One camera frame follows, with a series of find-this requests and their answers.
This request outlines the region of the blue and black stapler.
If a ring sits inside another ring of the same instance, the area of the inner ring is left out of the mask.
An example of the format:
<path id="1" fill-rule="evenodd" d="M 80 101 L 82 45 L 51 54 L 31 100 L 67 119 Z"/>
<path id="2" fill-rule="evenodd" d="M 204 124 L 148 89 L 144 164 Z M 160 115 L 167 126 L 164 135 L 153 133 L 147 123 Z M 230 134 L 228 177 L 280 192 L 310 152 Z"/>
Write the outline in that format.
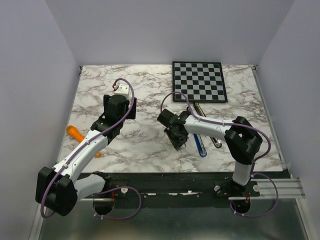
<path id="1" fill-rule="evenodd" d="M 207 156 L 207 151 L 206 151 L 206 148 L 205 148 L 205 146 L 203 144 L 201 136 L 199 134 L 194 133 L 193 137 L 194 137 L 194 140 L 195 140 L 196 147 L 197 147 L 199 155 L 202 158 L 206 157 Z"/>

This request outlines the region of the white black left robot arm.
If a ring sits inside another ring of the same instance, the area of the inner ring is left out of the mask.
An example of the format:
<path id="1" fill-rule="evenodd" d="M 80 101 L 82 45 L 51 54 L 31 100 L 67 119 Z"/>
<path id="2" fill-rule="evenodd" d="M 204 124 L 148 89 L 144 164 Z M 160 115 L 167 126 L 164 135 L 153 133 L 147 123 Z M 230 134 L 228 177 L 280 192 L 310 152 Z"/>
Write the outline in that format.
<path id="1" fill-rule="evenodd" d="M 55 166 L 43 167 L 38 172 L 35 200 L 40 204 L 40 214 L 44 219 L 50 218 L 45 209 L 66 216 L 79 200 L 93 194 L 101 198 L 110 194 L 111 185 L 104 173 L 92 173 L 82 179 L 79 176 L 96 153 L 120 134 L 124 121 L 135 119 L 137 99 L 127 100 L 120 94 L 105 95 L 103 106 L 103 114 L 92 124 L 80 144 Z"/>

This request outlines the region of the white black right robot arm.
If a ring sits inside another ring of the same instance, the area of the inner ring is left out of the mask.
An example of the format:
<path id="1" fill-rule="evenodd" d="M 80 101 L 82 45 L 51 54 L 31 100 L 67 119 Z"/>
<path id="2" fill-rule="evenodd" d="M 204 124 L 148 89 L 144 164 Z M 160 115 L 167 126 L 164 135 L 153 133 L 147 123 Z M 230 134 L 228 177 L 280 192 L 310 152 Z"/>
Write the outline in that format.
<path id="1" fill-rule="evenodd" d="M 165 127 L 164 132 L 177 151 L 186 144 L 190 134 L 225 141 L 235 160 L 230 191 L 236 196 L 247 192 L 254 158 L 260 150 L 263 139 L 258 130 L 244 117 L 238 116 L 235 120 L 217 120 L 193 114 L 189 110 L 177 115 L 163 109 L 157 121 Z"/>

